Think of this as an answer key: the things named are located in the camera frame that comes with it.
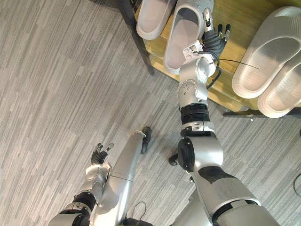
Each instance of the wooden shelf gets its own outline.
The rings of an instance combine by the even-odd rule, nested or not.
[[[214,26],[231,24],[231,35],[220,59],[240,61],[251,43],[253,36],[264,19],[277,8],[284,5],[301,6],[298,0],[215,0]],[[170,16],[160,37],[155,40],[144,40],[146,50],[150,53],[151,64],[162,73],[179,81],[179,76],[168,73],[163,67],[164,52],[173,22]],[[232,89],[232,77],[238,63],[221,61],[223,72],[218,81],[209,89],[209,99],[227,107],[231,111],[240,111],[243,106],[258,110],[257,98],[244,99],[236,95]]]

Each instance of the caster wheel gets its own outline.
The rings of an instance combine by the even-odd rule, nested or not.
[[[168,159],[168,162],[169,162],[170,165],[175,166],[175,165],[178,164],[178,163],[176,162],[177,159],[178,159],[178,154],[175,154],[174,156],[172,156],[172,157],[170,157],[170,158]]]

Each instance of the robot forearm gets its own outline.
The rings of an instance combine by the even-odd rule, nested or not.
[[[206,10],[204,20],[212,22],[211,13],[208,12],[209,9]],[[211,38],[216,38],[213,34],[212,23],[206,23],[204,37],[210,35]],[[199,48],[198,41],[183,50],[188,57],[180,68],[178,88],[183,137],[178,145],[178,162],[184,170],[191,173],[205,213],[213,225],[278,226],[247,187],[221,168],[223,151],[209,119],[206,81],[215,71],[213,59],[218,60],[228,38],[229,36],[221,39],[219,46],[222,48],[212,48],[218,50],[213,51],[212,56],[206,43],[202,48],[205,52],[194,51]]]
[[[100,152],[100,146],[93,152],[92,165],[86,169],[85,182],[72,203],[68,204],[57,214],[48,226],[88,226],[91,212],[103,193],[103,186],[107,180],[110,164],[103,163],[106,152]],[[93,157],[100,157],[98,162]]]

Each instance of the slide sandal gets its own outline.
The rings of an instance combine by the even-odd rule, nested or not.
[[[244,98],[259,96],[282,66],[301,50],[301,8],[282,7],[261,24],[234,73],[232,87]]]
[[[290,59],[258,98],[258,108],[270,118],[289,113],[301,102],[301,52]]]
[[[214,0],[178,0],[169,34],[163,64],[172,74],[179,74],[185,61],[183,49],[199,40],[205,31],[204,9],[213,11]]]
[[[175,3],[176,0],[143,0],[136,26],[139,36],[148,40],[159,37]]]

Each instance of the striped carpet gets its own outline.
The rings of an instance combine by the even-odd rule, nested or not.
[[[0,1],[0,225],[43,226],[79,189],[93,146],[113,142],[114,164],[131,132],[153,129],[129,215],[167,226],[194,190],[168,164],[180,139],[178,83],[150,76],[120,13],[88,0]],[[284,226],[301,225],[301,121],[224,118],[209,101],[224,169]],[[138,206],[135,218],[143,212]]]

